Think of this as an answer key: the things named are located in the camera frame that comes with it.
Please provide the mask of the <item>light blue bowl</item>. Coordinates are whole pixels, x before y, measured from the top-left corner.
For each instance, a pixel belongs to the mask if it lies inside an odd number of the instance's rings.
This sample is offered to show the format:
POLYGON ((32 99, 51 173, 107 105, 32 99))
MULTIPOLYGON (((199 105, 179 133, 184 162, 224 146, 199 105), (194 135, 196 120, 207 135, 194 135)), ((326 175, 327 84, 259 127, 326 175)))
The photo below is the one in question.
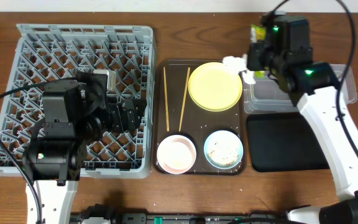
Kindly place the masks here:
POLYGON ((217 169, 232 169, 240 164, 244 147, 238 135, 219 130, 211 133, 204 142, 204 156, 217 169))

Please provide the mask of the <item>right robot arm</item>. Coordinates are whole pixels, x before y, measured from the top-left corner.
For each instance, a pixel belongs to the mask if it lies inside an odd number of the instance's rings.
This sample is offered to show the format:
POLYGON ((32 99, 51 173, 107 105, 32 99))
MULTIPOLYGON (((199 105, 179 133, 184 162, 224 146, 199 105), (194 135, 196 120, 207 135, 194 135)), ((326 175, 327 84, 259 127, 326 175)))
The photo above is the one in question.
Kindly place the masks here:
POLYGON ((266 70, 312 128, 333 175, 338 203, 287 213, 292 223, 358 223, 358 129, 330 64, 315 62, 303 16, 262 16, 265 38, 250 44, 247 68, 266 70))

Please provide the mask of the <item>rice and food scraps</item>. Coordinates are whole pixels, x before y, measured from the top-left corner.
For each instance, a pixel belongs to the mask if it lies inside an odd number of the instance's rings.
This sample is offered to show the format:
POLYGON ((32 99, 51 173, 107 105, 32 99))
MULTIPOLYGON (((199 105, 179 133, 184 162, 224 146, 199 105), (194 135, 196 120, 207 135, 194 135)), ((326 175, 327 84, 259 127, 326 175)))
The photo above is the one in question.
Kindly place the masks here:
POLYGON ((232 143, 212 141, 208 144, 207 155, 216 165, 227 167, 239 158, 238 147, 232 143))

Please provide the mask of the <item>pink bowl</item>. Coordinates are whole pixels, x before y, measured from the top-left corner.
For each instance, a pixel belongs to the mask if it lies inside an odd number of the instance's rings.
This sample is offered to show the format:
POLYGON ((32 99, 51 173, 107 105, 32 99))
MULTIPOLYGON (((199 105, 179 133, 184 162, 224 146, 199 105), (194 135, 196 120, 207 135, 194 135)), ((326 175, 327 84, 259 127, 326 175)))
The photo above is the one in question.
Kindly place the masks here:
POLYGON ((193 142, 183 135, 165 138, 157 148, 158 165, 169 174, 183 174, 194 165, 197 157, 193 142))

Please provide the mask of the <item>white tissue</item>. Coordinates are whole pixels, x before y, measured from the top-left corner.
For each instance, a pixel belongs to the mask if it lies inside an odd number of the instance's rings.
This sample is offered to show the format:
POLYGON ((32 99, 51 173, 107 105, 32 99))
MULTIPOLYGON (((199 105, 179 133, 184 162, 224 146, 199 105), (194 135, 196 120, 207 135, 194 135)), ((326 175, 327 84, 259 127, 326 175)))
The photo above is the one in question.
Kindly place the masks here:
POLYGON ((223 64, 232 72, 240 75, 244 83, 248 85, 256 84, 254 71, 247 68, 247 54, 241 57, 226 56, 223 58, 223 64))

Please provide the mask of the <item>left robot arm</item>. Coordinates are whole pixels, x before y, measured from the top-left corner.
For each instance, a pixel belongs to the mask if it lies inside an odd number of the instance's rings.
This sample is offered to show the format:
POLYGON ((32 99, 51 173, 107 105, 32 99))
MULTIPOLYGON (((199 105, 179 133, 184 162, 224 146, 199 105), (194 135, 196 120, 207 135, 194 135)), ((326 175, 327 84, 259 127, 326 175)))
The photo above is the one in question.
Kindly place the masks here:
POLYGON ((140 126, 147 102, 118 103, 107 97, 107 76, 56 80, 45 85, 44 118, 36 123, 22 158, 28 223, 68 223, 87 145, 105 132, 140 126))

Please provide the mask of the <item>green snack wrapper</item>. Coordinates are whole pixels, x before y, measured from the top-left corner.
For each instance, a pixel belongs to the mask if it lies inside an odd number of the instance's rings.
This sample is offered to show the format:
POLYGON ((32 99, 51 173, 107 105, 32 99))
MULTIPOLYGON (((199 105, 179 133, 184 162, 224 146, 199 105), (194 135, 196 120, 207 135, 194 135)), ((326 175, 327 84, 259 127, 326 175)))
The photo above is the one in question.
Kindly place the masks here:
MULTIPOLYGON (((265 39, 266 30, 264 27, 257 26, 255 24, 252 24, 250 27, 250 40, 252 43, 256 43, 260 40, 265 39)), ((264 71, 256 71, 254 73, 254 76, 256 78, 262 78, 264 76, 264 71)))

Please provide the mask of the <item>wooden chopstick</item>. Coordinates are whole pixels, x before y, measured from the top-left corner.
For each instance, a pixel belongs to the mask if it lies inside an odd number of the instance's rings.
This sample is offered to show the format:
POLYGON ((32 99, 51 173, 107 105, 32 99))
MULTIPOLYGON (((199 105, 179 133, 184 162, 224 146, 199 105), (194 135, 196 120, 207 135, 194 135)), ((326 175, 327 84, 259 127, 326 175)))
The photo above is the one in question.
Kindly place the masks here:
POLYGON ((189 81, 189 77, 190 77, 190 71, 191 71, 191 68, 188 67, 187 74, 186 74, 186 80, 185 80, 185 89, 184 89, 184 93, 183 93, 183 101, 182 101, 182 106, 181 106, 180 124, 179 124, 179 128, 178 128, 179 132, 181 132, 181 127, 182 127, 183 117, 184 117, 184 112, 185 112, 185 104, 186 104, 186 96, 187 96, 187 91, 188 91, 188 81, 189 81))
POLYGON ((167 132, 169 132, 170 123, 169 123, 169 109, 168 109, 168 95, 167 95, 167 76, 166 76, 166 68, 165 67, 163 67, 163 87, 164 87, 164 99, 165 99, 166 127, 167 127, 167 132))

